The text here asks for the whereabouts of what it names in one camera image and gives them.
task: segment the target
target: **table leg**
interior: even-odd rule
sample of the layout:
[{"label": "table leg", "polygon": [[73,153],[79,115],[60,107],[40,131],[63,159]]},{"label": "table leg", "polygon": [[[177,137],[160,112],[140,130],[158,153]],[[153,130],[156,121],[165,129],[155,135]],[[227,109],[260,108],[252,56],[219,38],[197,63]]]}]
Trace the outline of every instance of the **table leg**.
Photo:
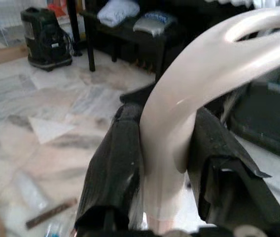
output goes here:
[{"label": "table leg", "polygon": [[73,33],[73,50],[74,56],[82,56],[82,53],[78,49],[78,43],[80,42],[80,33],[79,26],[77,22],[76,9],[75,9],[75,1],[67,0],[67,10],[70,18],[72,33]]},{"label": "table leg", "polygon": [[93,52],[93,40],[92,40],[92,24],[90,24],[90,20],[84,17],[84,27],[85,27],[85,36],[86,36],[86,43],[87,43],[87,55],[89,58],[89,67],[90,71],[95,71],[95,62],[94,62],[94,52]]},{"label": "table leg", "polygon": [[165,50],[166,48],[164,44],[159,45],[157,48],[155,82],[157,82],[164,73]]}]

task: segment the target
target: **plastic handle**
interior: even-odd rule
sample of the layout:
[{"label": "plastic handle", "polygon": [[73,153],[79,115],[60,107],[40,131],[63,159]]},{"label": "plastic handle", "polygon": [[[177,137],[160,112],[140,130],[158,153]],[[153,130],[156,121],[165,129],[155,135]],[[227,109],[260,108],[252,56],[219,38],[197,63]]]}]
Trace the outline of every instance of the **plastic handle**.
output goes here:
[{"label": "plastic handle", "polygon": [[280,7],[221,22],[190,43],[155,86],[140,120],[148,216],[170,220],[178,211],[196,110],[280,66],[280,32],[238,41],[266,28],[280,28]]}]

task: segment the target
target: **wooden stick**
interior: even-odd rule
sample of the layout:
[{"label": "wooden stick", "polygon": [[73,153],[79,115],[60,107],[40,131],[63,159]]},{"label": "wooden stick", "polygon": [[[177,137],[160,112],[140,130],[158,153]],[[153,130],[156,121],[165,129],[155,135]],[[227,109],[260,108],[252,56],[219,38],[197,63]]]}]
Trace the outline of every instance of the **wooden stick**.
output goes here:
[{"label": "wooden stick", "polygon": [[71,198],[69,200],[66,200],[65,202],[63,202],[62,204],[58,205],[57,207],[46,211],[42,214],[40,214],[39,216],[29,220],[28,222],[26,222],[26,227],[27,229],[31,229],[35,226],[37,226],[38,224],[48,220],[49,218],[61,213],[62,211],[74,206],[77,204],[77,199],[76,198]]}]

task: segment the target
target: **green vacuum cleaner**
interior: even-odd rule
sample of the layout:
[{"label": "green vacuum cleaner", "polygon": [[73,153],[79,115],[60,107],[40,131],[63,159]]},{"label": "green vacuum cleaner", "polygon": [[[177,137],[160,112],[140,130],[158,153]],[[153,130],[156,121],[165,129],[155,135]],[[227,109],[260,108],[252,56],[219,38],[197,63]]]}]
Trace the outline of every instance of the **green vacuum cleaner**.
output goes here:
[{"label": "green vacuum cleaner", "polygon": [[28,61],[45,71],[72,63],[71,39],[59,26],[54,11],[30,7],[21,12]]}]

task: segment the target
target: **white towel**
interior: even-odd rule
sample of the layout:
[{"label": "white towel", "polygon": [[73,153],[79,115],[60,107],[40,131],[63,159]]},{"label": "white towel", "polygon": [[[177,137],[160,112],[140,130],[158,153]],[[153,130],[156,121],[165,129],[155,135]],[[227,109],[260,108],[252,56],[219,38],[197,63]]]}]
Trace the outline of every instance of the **white towel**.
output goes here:
[{"label": "white towel", "polygon": [[109,0],[99,11],[97,18],[104,25],[115,27],[127,17],[134,17],[140,11],[139,5],[131,0]]}]

